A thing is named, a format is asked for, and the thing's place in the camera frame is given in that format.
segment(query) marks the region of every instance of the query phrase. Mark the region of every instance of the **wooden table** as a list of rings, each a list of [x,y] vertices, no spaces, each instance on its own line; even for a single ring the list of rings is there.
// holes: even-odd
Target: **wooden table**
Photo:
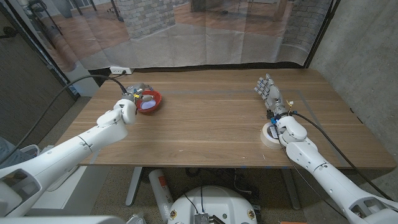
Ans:
[[[160,108],[138,113],[128,136],[86,158],[82,165],[160,167],[290,167],[282,150],[269,149],[260,129],[269,121],[254,92],[259,77],[269,73],[293,110],[320,124],[359,168],[391,169],[393,158],[349,110],[316,70],[200,70],[134,72],[120,78],[124,86],[144,82],[161,92]],[[60,142],[90,129],[121,98],[106,81],[61,137]],[[322,134],[296,117],[321,154],[338,168],[349,165]]]

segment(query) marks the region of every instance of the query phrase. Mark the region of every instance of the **roll of tape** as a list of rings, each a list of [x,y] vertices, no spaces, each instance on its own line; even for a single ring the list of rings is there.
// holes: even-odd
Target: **roll of tape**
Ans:
[[[273,127],[274,125],[270,122],[270,123],[266,123],[260,132],[260,139],[262,141],[262,143],[264,143],[267,147],[271,148],[271,149],[280,149],[280,143],[279,140],[276,138],[273,138],[270,134],[268,134],[269,128]]]

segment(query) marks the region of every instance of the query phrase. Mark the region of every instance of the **gray wall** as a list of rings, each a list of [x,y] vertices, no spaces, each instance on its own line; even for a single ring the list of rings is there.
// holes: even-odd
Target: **gray wall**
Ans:
[[[341,1],[310,65],[330,82],[396,161],[397,9],[395,0]],[[373,181],[398,200],[397,169]]]

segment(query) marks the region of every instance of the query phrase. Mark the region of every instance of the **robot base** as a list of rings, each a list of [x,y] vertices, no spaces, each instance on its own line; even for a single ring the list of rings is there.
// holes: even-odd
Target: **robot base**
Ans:
[[[225,224],[256,224],[256,215],[254,214],[251,204],[240,194],[233,190],[219,186],[203,186],[202,197],[200,195],[200,187],[197,187],[186,193],[189,200],[198,209],[199,214],[202,212],[202,199],[204,214],[208,214],[210,219],[222,221]],[[197,211],[192,203],[184,195],[177,199],[171,208],[168,224],[202,224],[209,223],[208,219],[202,221],[195,220]]]

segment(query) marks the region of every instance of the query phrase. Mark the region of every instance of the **white cylinder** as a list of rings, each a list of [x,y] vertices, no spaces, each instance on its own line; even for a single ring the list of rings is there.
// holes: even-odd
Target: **white cylinder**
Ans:
[[[260,139],[267,147],[271,149],[280,149],[279,140],[269,134],[270,128],[274,128],[272,123],[266,123],[260,131]]]
[[[159,208],[159,212],[162,215],[163,223],[167,223],[170,209],[174,201],[162,170],[153,170],[149,174],[149,181],[152,186],[152,190],[154,191],[156,203]]]

